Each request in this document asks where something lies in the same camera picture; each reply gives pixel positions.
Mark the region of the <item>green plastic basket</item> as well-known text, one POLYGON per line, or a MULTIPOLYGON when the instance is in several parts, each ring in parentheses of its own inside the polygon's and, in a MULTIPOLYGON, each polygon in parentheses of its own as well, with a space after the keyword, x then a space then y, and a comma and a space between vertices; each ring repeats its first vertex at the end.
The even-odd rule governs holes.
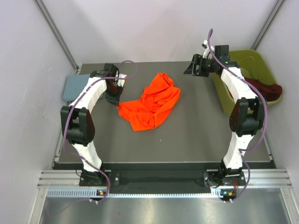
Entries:
MULTIPOLYGON (((242 49, 230 51, 230 59, 236 61, 241 69, 241 73, 246 78, 258 79, 263 84, 271 85, 278 84, 272 72, 268 68, 263 57, 254 50, 242 49)), ((220 77, 213 73, 212 80, 215 85, 223 112, 225 115, 230 116, 235 106, 234 100, 231 97, 227 86, 222 82, 220 77)), ((282 98, 276 101, 267 102, 268 106, 278 103, 282 98)))

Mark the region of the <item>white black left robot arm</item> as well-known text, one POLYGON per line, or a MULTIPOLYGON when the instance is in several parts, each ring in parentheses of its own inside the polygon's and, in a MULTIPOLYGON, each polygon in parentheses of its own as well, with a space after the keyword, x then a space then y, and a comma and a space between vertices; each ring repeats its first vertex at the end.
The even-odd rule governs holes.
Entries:
POLYGON ((95 70, 90 74, 79 96, 60 110, 64 142, 76 149, 76 155, 83 163, 79 183, 81 186, 108 184, 103 162, 93 142, 95 126, 91 113, 102 95, 107 102, 118 106, 126 78, 127 75, 121 74, 117 66, 106 63, 103 70, 95 70))

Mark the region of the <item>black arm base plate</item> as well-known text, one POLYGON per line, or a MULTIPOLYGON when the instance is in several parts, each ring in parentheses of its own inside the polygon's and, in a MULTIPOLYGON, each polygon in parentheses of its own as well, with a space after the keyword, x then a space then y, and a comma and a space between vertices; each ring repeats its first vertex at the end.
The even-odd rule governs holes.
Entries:
POLYGON ((194 183, 200 187, 245 185, 244 173, 240 176, 221 178, 218 171, 206 170, 112 170, 105 174, 111 187, 129 183, 194 183))

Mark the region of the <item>folded grey-blue t shirt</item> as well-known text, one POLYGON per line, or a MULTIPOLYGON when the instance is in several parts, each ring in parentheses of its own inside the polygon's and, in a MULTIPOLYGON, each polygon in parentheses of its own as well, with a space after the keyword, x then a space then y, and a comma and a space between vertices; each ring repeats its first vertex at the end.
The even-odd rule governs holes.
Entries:
POLYGON ((64 87, 63 101, 73 102, 76 100, 87 85, 89 77, 88 74, 68 76, 64 87))

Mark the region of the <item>right aluminium corner post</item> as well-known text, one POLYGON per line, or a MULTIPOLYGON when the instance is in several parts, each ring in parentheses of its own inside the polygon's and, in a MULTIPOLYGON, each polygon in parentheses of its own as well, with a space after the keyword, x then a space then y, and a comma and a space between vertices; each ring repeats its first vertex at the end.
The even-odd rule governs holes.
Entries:
POLYGON ((274 6, 270 10, 269 15, 266 17, 265 22, 263 23, 260 31, 258 32, 257 37, 255 38, 253 44, 251 45, 252 50, 257 50, 260 43, 262 42, 263 38, 265 37, 266 33, 268 32, 269 28, 273 24, 275 18, 279 14, 280 10, 286 3, 286 0, 276 0, 274 6))

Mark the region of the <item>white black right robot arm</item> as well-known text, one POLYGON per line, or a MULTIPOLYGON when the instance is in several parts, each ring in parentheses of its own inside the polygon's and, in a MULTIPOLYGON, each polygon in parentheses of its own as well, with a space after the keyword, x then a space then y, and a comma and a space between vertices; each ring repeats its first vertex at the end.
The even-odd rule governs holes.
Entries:
POLYGON ((206 177, 206 184, 216 188, 241 178, 242 158, 253 137, 263 127, 265 106, 262 98, 245 83, 238 63, 230 59, 228 45, 209 47, 208 42, 204 41, 202 47, 204 53, 193 55, 184 74, 196 77, 217 74, 235 103, 229 117, 232 136, 228 151, 221 160, 218 172, 206 177))

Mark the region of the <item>aluminium front frame rail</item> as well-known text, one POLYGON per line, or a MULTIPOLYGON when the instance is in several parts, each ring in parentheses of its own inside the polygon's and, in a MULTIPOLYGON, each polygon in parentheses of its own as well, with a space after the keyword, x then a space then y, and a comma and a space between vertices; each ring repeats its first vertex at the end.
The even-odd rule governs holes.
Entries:
MULTIPOLYGON (((249 181, 248 188, 291 188, 292 183, 284 169, 252 169, 250 175, 243 171, 242 181, 249 181)), ((73 170, 45 170, 38 180, 38 187, 67 188, 78 187, 80 177, 73 170)), ((139 170, 139 171, 107 171, 113 186, 127 182, 169 182, 169 183, 200 183, 205 180, 203 172, 199 170, 139 170)))

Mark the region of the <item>dark red t shirt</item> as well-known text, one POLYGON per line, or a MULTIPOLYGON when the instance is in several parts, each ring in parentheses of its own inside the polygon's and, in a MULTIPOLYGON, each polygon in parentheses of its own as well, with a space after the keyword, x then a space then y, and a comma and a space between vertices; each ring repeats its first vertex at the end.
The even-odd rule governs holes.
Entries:
POLYGON ((248 84, 254 86, 262 94, 267 102, 276 101, 282 95, 282 87, 278 84, 267 85, 263 84, 258 79, 246 77, 244 78, 244 80, 246 81, 246 83, 236 77, 232 77, 227 81, 224 81, 231 97, 235 102, 241 98, 252 99, 258 97, 258 95, 252 88, 250 88, 248 84))

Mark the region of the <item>left aluminium corner post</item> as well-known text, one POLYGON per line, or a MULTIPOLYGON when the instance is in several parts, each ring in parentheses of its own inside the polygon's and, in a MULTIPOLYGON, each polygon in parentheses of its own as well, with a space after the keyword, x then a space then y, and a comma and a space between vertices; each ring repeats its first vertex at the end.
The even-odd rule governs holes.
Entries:
POLYGON ((58 42, 59 46, 61 47, 63 53, 65 54, 67 60, 69 61, 72 68, 77 71, 79 69, 79 66, 77 65, 74 57, 72 56, 66 42, 64 41, 59 29, 57 28, 52 16, 50 15, 45 3, 42 0, 33 0, 33 2, 36 4, 37 8, 41 12, 44 20, 48 24, 51 32, 53 33, 56 41, 58 42))

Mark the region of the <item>orange t shirt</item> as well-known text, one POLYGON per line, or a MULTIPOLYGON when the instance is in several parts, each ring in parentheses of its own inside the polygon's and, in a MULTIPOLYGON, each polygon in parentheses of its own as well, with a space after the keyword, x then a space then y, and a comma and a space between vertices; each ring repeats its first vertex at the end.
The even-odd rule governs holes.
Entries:
POLYGON ((135 132, 155 129, 166 121, 180 94, 181 90, 167 73, 157 73, 138 100, 119 104, 119 115, 135 132))

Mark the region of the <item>aluminium corner post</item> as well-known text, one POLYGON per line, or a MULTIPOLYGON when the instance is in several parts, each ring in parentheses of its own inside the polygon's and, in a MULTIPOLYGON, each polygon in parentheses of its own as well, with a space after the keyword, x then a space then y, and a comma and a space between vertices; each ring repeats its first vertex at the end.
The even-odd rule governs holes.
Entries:
POLYGON ((65 54, 67 60, 69 61, 72 68, 77 71, 79 69, 79 66, 77 65, 74 57, 72 56, 66 42, 64 41, 59 29, 57 28, 52 16, 50 15, 45 3, 42 0, 33 0, 33 2, 36 4, 37 8, 41 12, 44 20, 48 24, 51 32, 53 33, 56 41, 58 42, 59 46, 61 47, 63 53, 65 54))
POLYGON ((270 10, 269 15, 266 17, 265 22, 263 23, 260 31, 258 32, 257 37, 255 38, 253 44, 251 45, 252 50, 257 50, 260 43, 262 42, 263 38, 265 37, 266 33, 268 32, 269 28, 273 24, 275 18, 279 14, 280 10, 286 3, 286 0, 276 0, 274 6, 270 10))

